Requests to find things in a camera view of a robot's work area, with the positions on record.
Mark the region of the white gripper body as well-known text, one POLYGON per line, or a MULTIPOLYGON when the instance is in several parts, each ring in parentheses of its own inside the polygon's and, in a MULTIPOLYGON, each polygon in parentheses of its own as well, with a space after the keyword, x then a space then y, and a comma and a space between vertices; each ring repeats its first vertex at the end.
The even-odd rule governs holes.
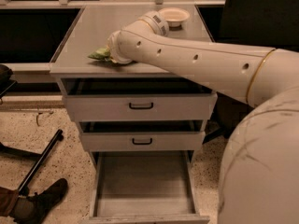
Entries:
POLYGON ((120 52, 119 43, 118 43, 119 34, 120 34, 120 32, 116 31, 116 32, 112 33, 107 40, 107 47, 110 52, 110 60, 113 63, 120 63, 120 64, 131 63, 132 60, 129 58, 126 58, 120 52))

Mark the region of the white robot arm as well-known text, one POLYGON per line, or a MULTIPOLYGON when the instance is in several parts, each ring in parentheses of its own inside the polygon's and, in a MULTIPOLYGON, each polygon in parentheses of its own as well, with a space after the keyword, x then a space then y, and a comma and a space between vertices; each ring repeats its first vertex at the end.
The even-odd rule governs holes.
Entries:
POLYGON ((299 224, 299 58, 173 39, 156 11, 113 33, 112 60, 160 67, 252 107, 224 150, 218 224, 299 224))

